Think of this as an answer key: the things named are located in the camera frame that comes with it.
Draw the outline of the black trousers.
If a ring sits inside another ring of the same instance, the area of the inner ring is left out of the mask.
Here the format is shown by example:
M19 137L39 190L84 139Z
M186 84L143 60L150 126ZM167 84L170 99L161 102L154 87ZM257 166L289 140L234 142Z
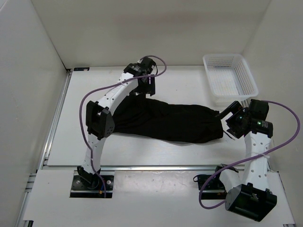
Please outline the black trousers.
M207 143L223 137L218 111L201 105L175 105L129 95L115 110L115 133L158 140Z

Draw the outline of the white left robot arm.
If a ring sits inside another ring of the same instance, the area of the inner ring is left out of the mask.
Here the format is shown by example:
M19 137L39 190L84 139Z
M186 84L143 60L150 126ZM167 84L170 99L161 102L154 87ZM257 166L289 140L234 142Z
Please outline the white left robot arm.
M88 92L81 100L79 121L87 151L77 172L81 182L90 190L106 189L104 178L100 175L100 161L105 141L116 126L113 115L118 106L130 95L155 94L155 77L159 73L153 58L153 55L147 55L136 63L128 64L118 82L107 86L107 92L99 100L84 103L97 89Z

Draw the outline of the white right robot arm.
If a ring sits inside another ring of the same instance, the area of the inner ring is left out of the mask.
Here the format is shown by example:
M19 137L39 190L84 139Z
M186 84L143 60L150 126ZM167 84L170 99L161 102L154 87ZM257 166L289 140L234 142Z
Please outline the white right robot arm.
M238 101L231 103L217 115L226 120L228 132L239 139L244 138L246 156L243 176L234 167L224 169L213 176L213 185L225 188L225 209L243 217L260 222L277 204L277 196L269 187L265 154L273 136L273 124L266 121L269 105L265 101L252 99L248 107Z

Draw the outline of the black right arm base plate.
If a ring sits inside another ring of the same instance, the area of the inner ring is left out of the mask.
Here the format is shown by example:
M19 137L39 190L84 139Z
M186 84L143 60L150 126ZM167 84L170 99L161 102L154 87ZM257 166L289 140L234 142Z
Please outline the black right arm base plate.
M198 184L198 189L201 190L203 184L210 177L210 175L196 175L193 181ZM205 187L202 192L201 200L225 200L227 192L225 186L216 176Z

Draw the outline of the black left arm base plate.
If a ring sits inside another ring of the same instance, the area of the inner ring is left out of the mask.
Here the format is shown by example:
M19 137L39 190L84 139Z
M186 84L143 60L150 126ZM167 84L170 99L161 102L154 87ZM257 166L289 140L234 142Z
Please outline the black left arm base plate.
M99 177L93 180L92 184L86 182L78 174L74 174L70 189L70 198L94 198L94 199L111 199L114 188L114 175L102 175L106 186L106 196L104 185Z

